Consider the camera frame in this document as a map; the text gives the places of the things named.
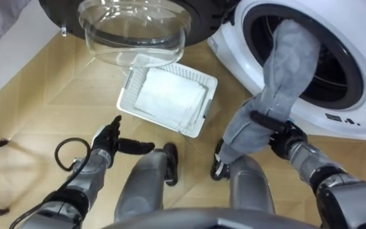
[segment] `washing machine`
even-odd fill
[[[272,32],[285,18],[322,43],[315,77],[292,119],[309,134],[366,140],[366,1],[242,0],[208,44],[255,95],[264,87]]]
[[[309,134],[366,139],[366,0],[39,2],[62,33],[86,39],[92,54],[112,64],[170,64],[185,46],[209,38],[218,59],[254,95],[264,87],[262,66],[273,31],[293,19],[322,47],[292,119]]]

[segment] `white washing machine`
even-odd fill
[[[242,0],[208,44],[255,95],[271,33],[284,18],[322,42],[315,78],[291,117],[309,134],[366,139],[366,0]]]

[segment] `gray towel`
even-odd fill
[[[293,20],[284,20],[273,39],[274,47],[264,64],[264,90],[242,104],[224,133],[219,156],[226,164],[262,150],[269,142],[273,131],[253,122],[251,111],[287,121],[296,99],[313,79],[320,42]]]

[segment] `robot forearm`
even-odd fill
[[[84,159],[77,159],[73,172]],[[81,224],[93,207],[98,192],[104,186],[105,171],[112,162],[111,155],[102,150],[91,152],[83,170],[60,192],[53,192],[36,213],[21,228],[81,228]]]
[[[299,173],[301,180],[308,184],[314,192],[326,178],[345,174],[338,163],[333,162],[319,149],[306,141],[299,141],[289,147],[288,160]]]

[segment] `washing machine door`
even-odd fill
[[[62,32],[86,39],[92,54],[129,67],[178,61],[209,38],[238,0],[39,0]]]

